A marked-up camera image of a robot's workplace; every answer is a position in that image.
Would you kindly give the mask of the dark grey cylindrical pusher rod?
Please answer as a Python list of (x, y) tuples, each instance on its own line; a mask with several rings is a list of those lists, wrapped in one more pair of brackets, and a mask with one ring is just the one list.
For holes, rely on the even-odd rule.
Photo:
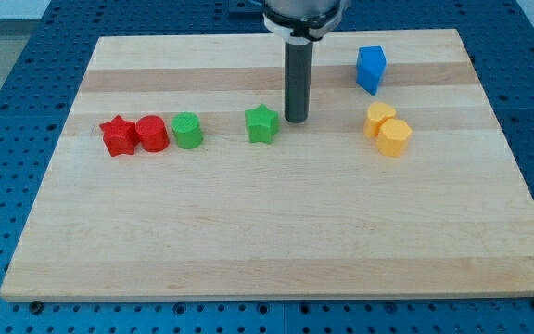
[(285, 118), (305, 122), (309, 114), (313, 43), (285, 44)]

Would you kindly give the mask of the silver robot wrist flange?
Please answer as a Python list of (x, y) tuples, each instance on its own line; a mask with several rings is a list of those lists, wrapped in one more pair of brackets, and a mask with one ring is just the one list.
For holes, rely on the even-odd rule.
[(265, 0), (264, 26), (291, 45), (320, 41), (342, 21), (344, 0)]

